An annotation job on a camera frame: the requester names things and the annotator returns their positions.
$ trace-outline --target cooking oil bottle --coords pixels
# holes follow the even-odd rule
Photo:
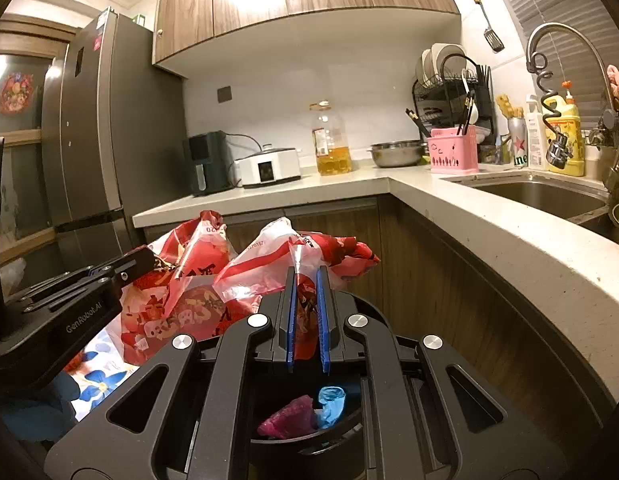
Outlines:
[[[571,176],[583,176],[585,174],[585,142],[581,134],[581,116],[574,97],[569,92],[571,86],[571,81],[563,83],[563,88],[567,89],[567,97],[565,99],[560,95],[545,99],[547,104],[556,103],[556,110],[560,112],[560,117],[548,118],[547,122],[567,136],[567,147],[572,153],[572,156],[567,159],[563,170],[559,170],[551,164],[548,165],[548,170]],[[549,128],[545,129],[545,134],[547,135],[548,142],[552,142],[554,137],[556,137]]]
[[[352,158],[340,116],[329,101],[314,103],[309,109],[315,115],[312,137],[318,173],[323,176],[349,173],[352,171]]]

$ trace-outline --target slotted turner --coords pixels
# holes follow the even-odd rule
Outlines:
[[[496,32],[494,32],[494,29],[492,28],[492,25],[489,22],[489,18],[487,17],[487,13],[485,12],[485,7],[483,7],[482,0],[474,0],[474,1],[480,6],[480,10],[483,11],[483,16],[485,17],[485,20],[487,21],[487,28],[485,32],[483,33],[483,36],[485,37],[485,39],[489,43],[489,46],[492,48],[494,52],[500,52],[501,50],[505,48],[505,45],[503,44],[501,39],[498,37]]]

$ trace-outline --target window blind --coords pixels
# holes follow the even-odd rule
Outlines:
[[[541,23],[564,23],[592,41],[605,66],[613,64],[619,69],[619,30],[600,0],[508,1],[525,35],[524,45]],[[572,81],[571,92],[581,114],[581,127],[595,127],[605,102],[605,81],[587,47],[576,36],[553,32],[541,40],[537,50],[547,56],[554,72],[554,78],[545,80],[544,86],[562,91],[561,83]]]

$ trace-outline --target yellow detergent bottle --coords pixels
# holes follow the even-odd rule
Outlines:
[[[563,170],[559,170],[551,164],[548,166],[548,170],[571,176],[583,176],[585,174],[585,142],[581,134],[581,117],[574,102],[574,97],[569,92],[571,86],[571,81],[563,83],[563,88],[567,89],[567,97],[565,99],[557,95],[545,100],[548,105],[552,102],[556,103],[556,110],[560,112],[560,117],[548,118],[547,122],[567,136],[567,147],[572,153],[572,156],[567,159]],[[552,142],[554,137],[556,137],[549,128],[545,129],[545,134],[547,135],[548,142]]]

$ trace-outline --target faucet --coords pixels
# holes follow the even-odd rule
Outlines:
[[[568,32],[579,37],[580,40],[592,51],[596,61],[598,62],[598,66],[601,69],[601,75],[603,76],[603,81],[605,81],[605,97],[607,100],[606,108],[603,110],[603,125],[613,134],[613,146],[617,149],[616,156],[614,157],[614,164],[605,181],[605,187],[608,189],[610,195],[617,196],[619,194],[619,117],[614,111],[614,100],[611,93],[611,87],[609,86],[605,65],[603,64],[601,55],[593,46],[592,42],[588,40],[581,32],[573,27],[570,27],[569,25],[555,22],[543,23],[542,25],[539,25],[539,27],[536,27],[529,38],[525,53],[527,71],[538,76],[536,78],[536,84],[543,92],[545,92],[541,97],[541,104],[546,110],[549,111],[549,113],[544,114],[543,122],[545,123],[545,126],[554,132],[555,135],[554,140],[552,140],[549,144],[545,158],[547,158],[548,163],[552,166],[562,170],[567,163],[567,159],[572,156],[571,150],[567,145],[567,136],[547,122],[548,118],[560,117],[560,112],[545,104],[545,100],[558,95],[558,92],[544,88],[541,84],[543,79],[551,79],[554,76],[554,73],[552,70],[547,69],[547,56],[536,50],[541,38],[549,32]]]

